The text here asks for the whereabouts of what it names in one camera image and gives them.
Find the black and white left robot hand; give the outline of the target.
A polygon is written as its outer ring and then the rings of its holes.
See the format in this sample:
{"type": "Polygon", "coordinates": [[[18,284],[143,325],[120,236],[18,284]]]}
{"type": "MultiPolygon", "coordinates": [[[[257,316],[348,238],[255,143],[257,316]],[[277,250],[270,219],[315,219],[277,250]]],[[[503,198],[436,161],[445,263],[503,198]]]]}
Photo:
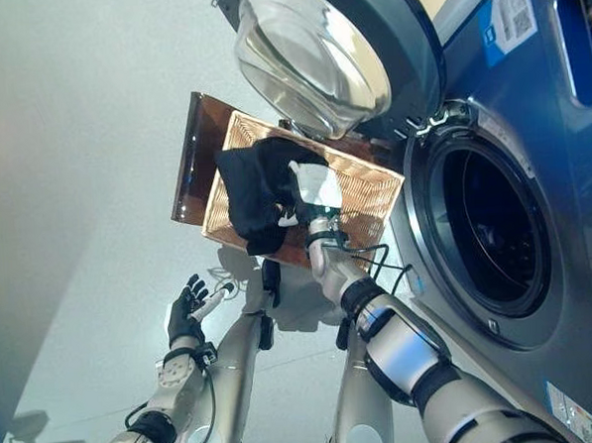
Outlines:
{"type": "Polygon", "coordinates": [[[205,343],[201,330],[203,319],[234,290],[235,285],[232,282],[226,282],[210,293],[205,281],[197,274],[189,277],[170,309],[167,324],[170,349],[176,349],[178,341],[185,338],[193,339],[198,346],[203,345],[205,343]]]}

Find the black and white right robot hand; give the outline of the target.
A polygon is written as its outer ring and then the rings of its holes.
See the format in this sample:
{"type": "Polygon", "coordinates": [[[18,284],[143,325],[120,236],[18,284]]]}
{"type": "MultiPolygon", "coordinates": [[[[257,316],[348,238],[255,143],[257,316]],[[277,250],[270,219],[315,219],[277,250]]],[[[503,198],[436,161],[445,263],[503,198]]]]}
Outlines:
{"type": "Polygon", "coordinates": [[[336,171],[322,164],[289,162],[288,195],[292,202],[278,219],[279,227],[307,227],[317,218],[333,219],[343,205],[336,171]]]}

